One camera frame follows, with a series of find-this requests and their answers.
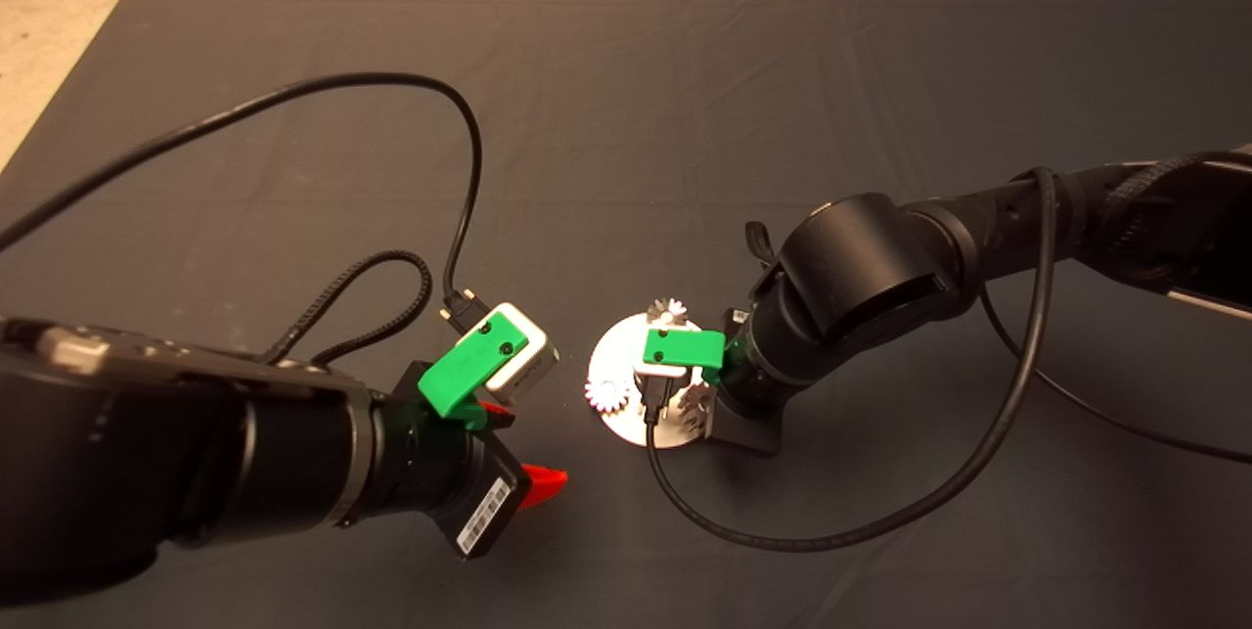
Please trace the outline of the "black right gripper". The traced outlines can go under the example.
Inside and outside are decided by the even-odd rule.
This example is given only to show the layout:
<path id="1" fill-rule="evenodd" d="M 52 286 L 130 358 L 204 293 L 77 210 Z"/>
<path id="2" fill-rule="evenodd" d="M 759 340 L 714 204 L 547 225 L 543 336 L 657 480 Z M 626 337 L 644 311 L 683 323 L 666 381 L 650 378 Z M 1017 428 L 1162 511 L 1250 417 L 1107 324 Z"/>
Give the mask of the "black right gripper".
<path id="1" fill-rule="evenodd" d="M 707 442 L 772 457 L 782 445 L 782 401 L 779 383 L 754 362 L 747 311 L 730 308 L 722 316 L 726 345 L 707 405 Z"/>

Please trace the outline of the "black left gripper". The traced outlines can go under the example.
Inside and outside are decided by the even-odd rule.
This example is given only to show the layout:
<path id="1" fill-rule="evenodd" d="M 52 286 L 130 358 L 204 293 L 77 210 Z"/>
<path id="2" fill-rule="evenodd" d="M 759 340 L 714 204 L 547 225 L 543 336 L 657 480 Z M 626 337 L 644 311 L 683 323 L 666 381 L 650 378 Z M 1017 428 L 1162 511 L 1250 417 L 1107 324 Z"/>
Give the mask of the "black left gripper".
<path id="1" fill-rule="evenodd" d="M 520 464 L 493 431 L 446 420 L 419 392 L 427 362 L 412 362 L 383 401 L 383 509 L 434 522 L 462 561 L 483 558 L 515 512 L 553 499 L 568 472 Z M 487 417 L 513 411 L 482 402 Z"/>

